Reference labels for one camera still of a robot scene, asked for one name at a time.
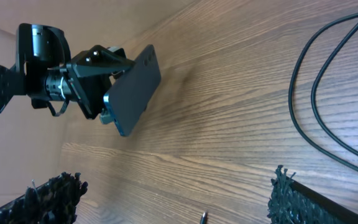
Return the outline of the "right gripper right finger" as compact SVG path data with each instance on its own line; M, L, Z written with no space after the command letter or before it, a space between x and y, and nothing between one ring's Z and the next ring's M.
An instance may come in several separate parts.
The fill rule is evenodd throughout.
M358 224L358 214L287 175L279 165L271 180L267 218L274 224Z

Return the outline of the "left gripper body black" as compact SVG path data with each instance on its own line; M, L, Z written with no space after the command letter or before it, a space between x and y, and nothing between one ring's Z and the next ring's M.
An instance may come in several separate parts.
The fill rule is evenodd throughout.
M86 119L95 119L104 108L103 96L111 87L107 67L67 64L74 96Z

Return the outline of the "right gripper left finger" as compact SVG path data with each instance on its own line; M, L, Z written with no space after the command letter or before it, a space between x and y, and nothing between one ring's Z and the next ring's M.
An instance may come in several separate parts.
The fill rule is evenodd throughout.
M88 183L80 173L61 173L39 187L27 188L25 194L0 207L0 224L76 222L76 208L87 193Z

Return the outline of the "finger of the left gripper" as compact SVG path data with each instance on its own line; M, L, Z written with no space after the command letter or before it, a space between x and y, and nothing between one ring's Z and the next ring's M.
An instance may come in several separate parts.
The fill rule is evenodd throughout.
M102 124L115 123L114 116L109 112L109 110L103 108L99 115L99 119Z
M66 68L78 78L85 78L98 75L116 76L117 73L130 70L134 65L135 62L126 57L123 48L95 45L74 56Z

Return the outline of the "blue smartphone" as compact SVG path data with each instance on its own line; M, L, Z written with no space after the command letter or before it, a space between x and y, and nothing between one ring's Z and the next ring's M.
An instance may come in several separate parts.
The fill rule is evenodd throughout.
M153 45L135 59L134 66L118 78L103 97L110 120L121 136L129 136L161 81Z

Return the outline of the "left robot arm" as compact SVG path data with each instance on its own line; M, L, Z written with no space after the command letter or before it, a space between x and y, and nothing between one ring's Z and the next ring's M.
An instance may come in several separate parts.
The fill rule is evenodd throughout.
M0 114L13 96L27 95L35 109L61 116L70 102L78 103L85 118L107 114L103 96L110 77L119 78L135 62L123 49L100 45L72 57L64 31L39 24L20 24L16 32L16 60L0 65Z

